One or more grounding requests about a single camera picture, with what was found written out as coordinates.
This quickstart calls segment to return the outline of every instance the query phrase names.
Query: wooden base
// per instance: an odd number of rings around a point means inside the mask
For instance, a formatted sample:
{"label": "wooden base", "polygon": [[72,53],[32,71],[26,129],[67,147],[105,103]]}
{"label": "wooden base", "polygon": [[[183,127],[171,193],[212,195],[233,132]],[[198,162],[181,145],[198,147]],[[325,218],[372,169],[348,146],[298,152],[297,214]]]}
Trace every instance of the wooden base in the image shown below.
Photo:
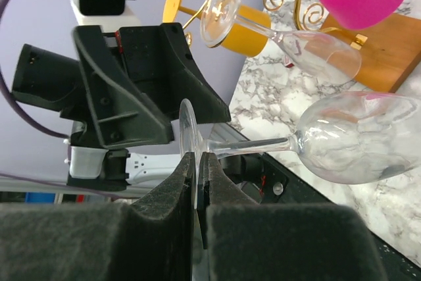
{"label": "wooden base", "polygon": [[[341,28],[330,14],[324,28]],[[363,30],[333,31],[328,34],[355,45],[355,36],[366,36],[360,47],[361,70],[356,81],[379,92],[396,92],[421,61],[421,20],[392,14],[379,24]]]}

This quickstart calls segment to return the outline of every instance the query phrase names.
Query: silver bolt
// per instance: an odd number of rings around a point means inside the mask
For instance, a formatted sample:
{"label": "silver bolt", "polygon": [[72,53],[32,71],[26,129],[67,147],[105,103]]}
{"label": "silver bolt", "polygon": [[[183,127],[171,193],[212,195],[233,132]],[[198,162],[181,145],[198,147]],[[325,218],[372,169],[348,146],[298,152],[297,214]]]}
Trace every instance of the silver bolt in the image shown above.
{"label": "silver bolt", "polygon": [[284,186],[280,182],[276,182],[273,187],[275,195],[281,195],[284,192]]}

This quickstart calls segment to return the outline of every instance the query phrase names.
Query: marble surface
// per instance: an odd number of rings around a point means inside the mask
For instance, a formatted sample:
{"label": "marble surface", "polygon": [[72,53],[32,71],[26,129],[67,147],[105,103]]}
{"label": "marble surface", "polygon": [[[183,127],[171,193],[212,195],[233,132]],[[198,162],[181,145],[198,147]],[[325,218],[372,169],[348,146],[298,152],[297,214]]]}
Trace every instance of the marble surface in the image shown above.
{"label": "marble surface", "polygon": [[[317,0],[304,0],[302,12]],[[272,27],[292,30],[292,0],[270,13]],[[421,18],[421,0],[405,0],[398,13]],[[251,140],[278,138],[294,132],[312,103],[345,90],[369,90],[354,81],[333,86],[320,83],[297,67],[286,69],[283,55],[268,42],[263,52],[247,59],[230,104],[232,125]],[[421,97],[421,65],[398,93]],[[347,186],[316,177],[295,153],[272,155],[332,201],[354,208],[379,237],[421,266],[421,168],[381,182]]]}

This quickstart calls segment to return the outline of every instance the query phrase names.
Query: yellow cylinder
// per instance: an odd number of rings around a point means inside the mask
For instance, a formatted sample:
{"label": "yellow cylinder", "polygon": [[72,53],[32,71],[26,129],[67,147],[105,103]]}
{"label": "yellow cylinder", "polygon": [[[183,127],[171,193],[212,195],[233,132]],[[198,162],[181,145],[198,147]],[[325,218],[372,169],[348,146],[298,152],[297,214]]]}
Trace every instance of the yellow cylinder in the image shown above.
{"label": "yellow cylinder", "polygon": [[[238,10],[238,15],[267,28],[271,27],[269,14],[257,9],[242,5]],[[243,54],[247,57],[254,57],[260,54],[267,41],[268,38],[266,36],[239,24],[234,24],[221,45],[230,51]]]}

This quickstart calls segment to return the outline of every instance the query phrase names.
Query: yellow disc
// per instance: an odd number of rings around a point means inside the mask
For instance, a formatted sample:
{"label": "yellow disc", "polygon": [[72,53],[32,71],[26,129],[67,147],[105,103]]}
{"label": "yellow disc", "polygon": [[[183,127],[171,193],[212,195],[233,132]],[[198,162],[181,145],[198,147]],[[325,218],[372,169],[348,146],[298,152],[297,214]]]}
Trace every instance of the yellow disc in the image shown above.
{"label": "yellow disc", "polygon": [[177,16],[178,8],[180,7],[182,0],[166,0],[164,6],[164,14],[162,15],[163,23],[174,22]]}

